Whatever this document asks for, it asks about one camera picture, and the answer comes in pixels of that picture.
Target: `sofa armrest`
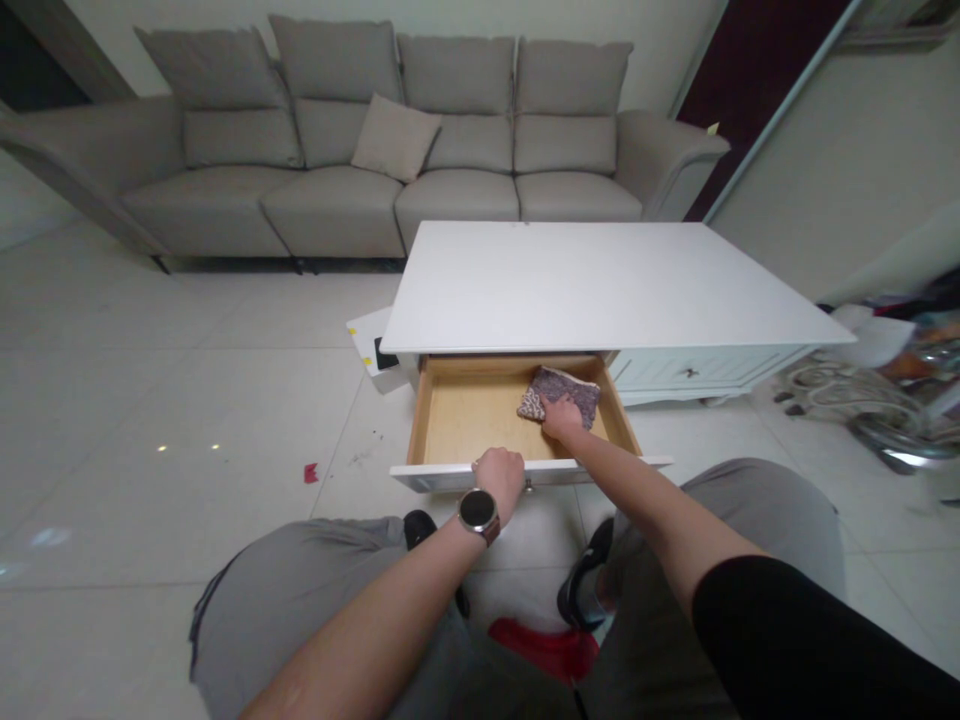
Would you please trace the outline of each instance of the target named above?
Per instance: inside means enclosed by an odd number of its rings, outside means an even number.
[[[643,219],[683,220],[717,161],[730,150],[722,137],[644,110],[617,116],[614,180],[643,203]]]
[[[165,254],[120,196],[185,168],[182,113],[171,96],[13,115],[0,147],[134,250]]]

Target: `hand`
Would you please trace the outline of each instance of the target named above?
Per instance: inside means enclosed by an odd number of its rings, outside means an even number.
[[[506,527],[523,490],[523,456],[506,448],[490,448],[473,463],[477,487],[497,501],[500,527]]]
[[[564,393],[555,403],[541,395],[540,402],[545,413],[543,431],[547,435],[566,445],[572,434],[583,431],[583,416],[569,393]]]

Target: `wristwatch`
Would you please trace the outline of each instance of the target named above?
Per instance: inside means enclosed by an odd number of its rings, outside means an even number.
[[[493,544],[500,534],[500,514],[497,501],[486,490],[474,488],[460,498],[457,510],[460,523],[470,532],[482,535],[487,547]]]

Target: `watch face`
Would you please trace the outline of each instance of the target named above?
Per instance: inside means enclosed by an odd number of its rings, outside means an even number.
[[[486,490],[471,490],[460,501],[460,517],[471,527],[483,527],[493,520],[497,505]]]

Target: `table top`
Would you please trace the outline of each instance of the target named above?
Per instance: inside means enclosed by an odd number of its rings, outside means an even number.
[[[854,339],[701,223],[425,221],[380,347],[482,353]]]

